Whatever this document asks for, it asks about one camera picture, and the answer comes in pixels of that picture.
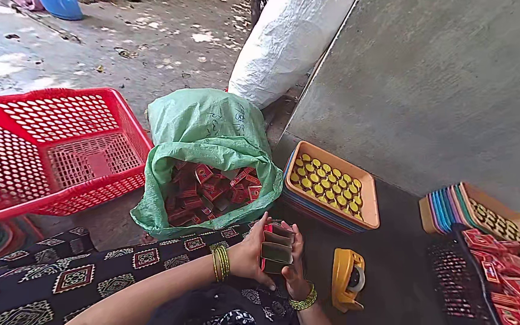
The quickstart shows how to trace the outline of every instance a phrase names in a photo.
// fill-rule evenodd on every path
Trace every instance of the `woman's hand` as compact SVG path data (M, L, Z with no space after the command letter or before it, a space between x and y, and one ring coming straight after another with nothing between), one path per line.
M294 232L294 243L292 245L292 266L284 267L282 275L286 279L286 288L290 297L294 300L304 300L310 294L310 284L304 280L304 268L302 266L302 250L304 249L304 241L302 234L298 230L298 226L293 224L290 227L285 221L282 221L282 227Z
M244 240L227 249L227 255L232 275L255 279L274 291L276 290L274 281L258 265L262 241L264 241L264 225L271 219L268 217L268 212L264 213L264 216L250 229L250 233Z

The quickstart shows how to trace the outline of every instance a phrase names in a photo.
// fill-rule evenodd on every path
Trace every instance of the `woman's arm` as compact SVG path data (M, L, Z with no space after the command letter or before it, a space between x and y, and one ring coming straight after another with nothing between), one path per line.
M294 244L292 245L293 264L291 267L282 269L282 276L286 279L286 288L290 297L294 300L304 300L310 294L310 284L304 279L304 268L302 265L302 250L304 240L296 224L290 227L282 221L282 227L294 232ZM332 325L328 317L322 311L320 304L315 302L312 306L299 311L298 319L302 325Z
M232 275L256 279L275 290L272 279L258 266L264 225L268 221L265 213L242 242L228 248L227 254ZM69 325L146 324L164 302L215 281L213 263L212 255L207 255L148 277L89 307L69 321Z

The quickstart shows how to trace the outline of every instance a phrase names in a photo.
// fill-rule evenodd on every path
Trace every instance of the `red plastic basket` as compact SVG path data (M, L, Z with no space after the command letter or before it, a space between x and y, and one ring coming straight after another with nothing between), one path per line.
M0 220L66 216L134 190L152 147L114 89L0 96Z

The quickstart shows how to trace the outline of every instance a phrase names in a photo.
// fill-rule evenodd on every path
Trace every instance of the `white sack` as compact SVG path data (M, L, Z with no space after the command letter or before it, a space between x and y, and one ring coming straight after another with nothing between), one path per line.
M260 109L316 64L354 0L269 0L238 56L228 92Z

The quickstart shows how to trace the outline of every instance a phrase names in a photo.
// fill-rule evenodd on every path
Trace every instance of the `yellow tape dispenser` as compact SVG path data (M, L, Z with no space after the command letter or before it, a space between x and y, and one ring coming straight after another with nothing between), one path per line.
M332 267L332 305L343 313L361 311L357 295L365 285L365 259L350 249L336 248Z

